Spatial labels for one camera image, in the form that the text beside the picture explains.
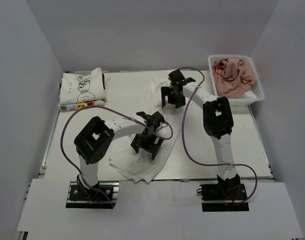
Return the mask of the pink t-shirt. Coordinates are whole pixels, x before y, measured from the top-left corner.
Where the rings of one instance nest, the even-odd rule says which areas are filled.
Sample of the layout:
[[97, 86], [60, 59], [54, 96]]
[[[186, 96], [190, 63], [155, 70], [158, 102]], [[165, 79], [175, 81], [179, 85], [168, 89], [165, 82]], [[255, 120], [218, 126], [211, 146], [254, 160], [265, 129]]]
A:
[[258, 81], [250, 66], [241, 58], [223, 58], [212, 64], [217, 93], [230, 99], [241, 99]]

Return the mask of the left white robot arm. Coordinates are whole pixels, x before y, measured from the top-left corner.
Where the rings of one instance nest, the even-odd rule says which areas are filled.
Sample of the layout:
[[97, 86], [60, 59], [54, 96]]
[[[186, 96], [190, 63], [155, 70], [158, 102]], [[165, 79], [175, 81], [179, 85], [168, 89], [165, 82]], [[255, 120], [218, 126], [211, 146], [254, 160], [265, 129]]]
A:
[[133, 135], [130, 141], [130, 151], [139, 156], [150, 156], [154, 160], [161, 148], [165, 137], [158, 136], [157, 130], [166, 123], [163, 115], [156, 111], [148, 115], [143, 111], [137, 112], [144, 122], [131, 117], [105, 122], [100, 117], [93, 117], [81, 130], [74, 140], [80, 160], [80, 174], [77, 179], [81, 182], [81, 194], [88, 200], [98, 195], [98, 162], [105, 156], [112, 141]]

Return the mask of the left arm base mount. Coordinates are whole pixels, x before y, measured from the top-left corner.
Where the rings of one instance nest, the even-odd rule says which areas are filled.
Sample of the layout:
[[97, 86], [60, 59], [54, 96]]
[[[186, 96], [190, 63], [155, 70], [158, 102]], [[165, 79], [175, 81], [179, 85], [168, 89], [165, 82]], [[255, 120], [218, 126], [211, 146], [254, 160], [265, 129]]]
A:
[[103, 193], [92, 189], [84, 190], [77, 182], [71, 182], [66, 199], [67, 209], [113, 209], [119, 193], [119, 182], [99, 182], [94, 186]]

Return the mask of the white red print t-shirt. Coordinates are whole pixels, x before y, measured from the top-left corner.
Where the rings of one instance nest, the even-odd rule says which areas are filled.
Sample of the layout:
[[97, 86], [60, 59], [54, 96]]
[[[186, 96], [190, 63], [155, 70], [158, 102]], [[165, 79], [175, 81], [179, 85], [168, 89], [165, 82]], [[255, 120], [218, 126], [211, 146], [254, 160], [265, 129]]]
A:
[[170, 140], [163, 141], [155, 159], [152, 159], [151, 153], [143, 149], [136, 153], [131, 148], [134, 135], [119, 138], [110, 146], [113, 153], [108, 158], [109, 165], [135, 183], [141, 180], [150, 183], [159, 174], [165, 166], [181, 130], [184, 108], [176, 109], [170, 104], [162, 108], [161, 87], [166, 87], [169, 83], [167, 78], [152, 77], [139, 109], [149, 115], [156, 111], [160, 112], [173, 129], [173, 136]]

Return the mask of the plain white t-shirt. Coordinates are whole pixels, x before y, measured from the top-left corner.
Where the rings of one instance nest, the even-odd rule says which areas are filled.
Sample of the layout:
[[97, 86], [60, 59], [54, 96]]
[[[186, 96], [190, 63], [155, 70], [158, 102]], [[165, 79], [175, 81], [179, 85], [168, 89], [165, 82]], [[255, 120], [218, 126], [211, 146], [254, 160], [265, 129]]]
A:
[[251, 91], [247, 91], [242, 95], [243, 99], [257, 99], [257, 96]]

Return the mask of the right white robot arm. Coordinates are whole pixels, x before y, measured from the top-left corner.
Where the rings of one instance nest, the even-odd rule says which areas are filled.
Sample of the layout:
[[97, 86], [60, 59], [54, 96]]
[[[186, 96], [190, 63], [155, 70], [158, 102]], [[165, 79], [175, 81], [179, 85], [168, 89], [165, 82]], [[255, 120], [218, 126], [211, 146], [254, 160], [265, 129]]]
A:
[[234, 166], [231, 148], [231, 133], [234, 126], [229, 100], [216, 97], [191, 77], [184, 77], [180, 69], [169, 73], [169, 86], [161, 87], [161, 107], [166, 104], [176, 108], [188, 106], [186, 99], [197, 104], [202, 110], [203, 127], [210, 136], [216, 155], [218, 193], [223, 199], [231, 199], [241, 184], [240, 176]]

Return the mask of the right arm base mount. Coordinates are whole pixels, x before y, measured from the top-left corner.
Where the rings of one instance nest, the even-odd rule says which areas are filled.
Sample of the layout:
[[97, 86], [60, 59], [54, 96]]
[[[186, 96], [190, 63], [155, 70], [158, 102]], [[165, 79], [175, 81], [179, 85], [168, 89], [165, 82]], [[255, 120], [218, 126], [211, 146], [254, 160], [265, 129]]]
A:
[[196, 194], [201, 197], [204, 213], [248, 212], [250, 210], [249, 204], [245, 201], [248, 196], [244, 184], [227, 192], [218, 183], [201, 184]]

